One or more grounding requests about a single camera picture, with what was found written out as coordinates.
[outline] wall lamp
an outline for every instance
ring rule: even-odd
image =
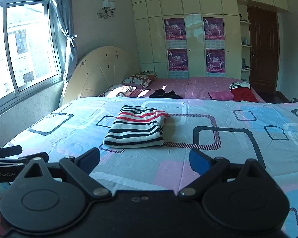
[[[108,19],[108,17],[115,17],[114,10],[116,10],[116,5],[114,1],[104,0],[102,5],[102,10],[104,12],[98,13],[98,18]]]

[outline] bed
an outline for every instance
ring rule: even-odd
[[[132,56],[118,47],[100,47],[89,52],[78,63],[71,80],[65,84],[60,106],[76,98],[98,96],[112,85],[139,73]],[[208,92],[229,91],[229,85],[239,79],[191,77],[190,79],[158,79],[143,89],[137,97],[149,97],[155,90],[174,91],[186,99],[211,99]],[[258,102],[265,101],[252,89]]]
[[[158,108],[169,113],[164,146],[112,149],[102,140],[123,105]],[[27,130],[7,146],[21,145],[22,155],[45,151],[51,162],[77,157],[97,147],[100,164],[90,176],[117,189],[177,192],[199,175],[188,155],[197,148],[234,163],[257,159],[290,199],[284,229],[298,235],[298,103],[264,104],[197,99],[76,99]]]

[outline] patterned wallpaper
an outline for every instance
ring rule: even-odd
[[[0,116],[0,147],[59,106],[63,82],[34,94]]]

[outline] curtain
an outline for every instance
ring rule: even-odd
[[[54,0],[54,8],[60,28],[67,38],[64,63],[64,82],[67,83],[74,73],[77,65],[77,46],[74,38],[74,26],[72,16],[72,0]]]

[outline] door frame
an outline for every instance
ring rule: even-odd
[[[250,5],[247,5],[247,15],[248,15],[248,18],[249,18],[249,23],[250,22],[250,17],[249,17],[249,8],[252,8],[252,9],[257,9],[257,10],[261,10],[261,11],[267,11],[267,12],[274,12],[276,14],[276,22],[277,22],[277,40],[278,40],[278,58],[277,58],[277,75],[276,75],[276,83],[275,83],[275,92],[274,94],[276,93],[276,88],[277,88],[277,82],[278,82],[278,74],[279,74],[279,58],[280,58],[280,32],[279,32],[279,20],[278,20],[278,14],[277,14],[277,11],[271,11],[271,10],[267,10],[267,9],[263,9],[263,8],[260,8],[260,7],[256,7],[256,6],[250,6]],[[252,44],[252,35],[251,35],[251,32],[250,32],[250,42]],[[253,47],[251,47],[250,49],[250,61],[252,62],[252,52],[253,52]]]

